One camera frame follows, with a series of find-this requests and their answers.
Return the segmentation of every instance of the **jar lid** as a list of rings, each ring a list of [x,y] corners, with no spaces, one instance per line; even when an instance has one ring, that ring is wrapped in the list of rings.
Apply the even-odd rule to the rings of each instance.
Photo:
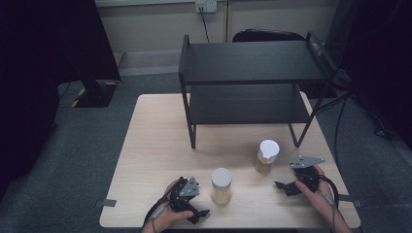
[[[275,156],[279,153],[279,145],[272,140],[264,140],[260,143],[260,151],[262,152],[262,156],[265,158],[270,158],[271,156]]]
[[[212,174],[212,185],[216,189],[228,189],[230,187],[231,181],[231,173],[225,168],[218,168]]]

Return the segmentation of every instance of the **power socket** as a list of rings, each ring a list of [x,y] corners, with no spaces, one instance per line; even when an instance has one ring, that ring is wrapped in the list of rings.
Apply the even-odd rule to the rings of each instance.
[[[203,13],[215,13],[218,10],[217,1],[196,1],[194,4],[195,11],[200,13],[200,9]]]
[[[203,11],[203,13],[206,13],[206,1],[197,1],[194,3],[194,9],[196,10],[197,13],[200,13],[200,10]]]

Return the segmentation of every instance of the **glass jar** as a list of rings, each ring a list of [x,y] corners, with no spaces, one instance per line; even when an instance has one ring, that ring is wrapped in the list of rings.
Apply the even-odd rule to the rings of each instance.
[[[263,174],[269,173],[272,170],[279,150],[279,145],[272,140],[264,140],[261,142],[255,161],[256,170]]]
[[[230,201],[232,177],[229,170],[218,168],[212,174],[213,190],[211,192],[212,200],[219,205],[224,205]]]

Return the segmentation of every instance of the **wall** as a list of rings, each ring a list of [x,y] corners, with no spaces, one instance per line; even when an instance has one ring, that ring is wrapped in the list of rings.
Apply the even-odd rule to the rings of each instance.
[[[236,32],[246,28],[287,30],[302,36],[313,30],[325,41],[336,2],[219,1],[218,11],[205,15],[207,32],[211,43],[231,41]],[[193,2],[99,7],[99,13],[114,52],[179,50],[185,34],[191,43],[207,43]]]

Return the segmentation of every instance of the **shelf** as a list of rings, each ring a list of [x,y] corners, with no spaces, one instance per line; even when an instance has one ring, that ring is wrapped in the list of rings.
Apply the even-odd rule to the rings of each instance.
[[[305,41],[215,44],[191,44],[186,35],[179,80],[191,147],[198,124],[286,123],[298,148],[336,71],[313,32]],[[310,114],[298,88],[305,83],[325,84]],[[293,123],[305,123],[299,139]]]
[[[189,44],[185,83],[327,83],[305,41]]]
[[[306,123],[294,84],[197,85],[190,89],[194,124]]]

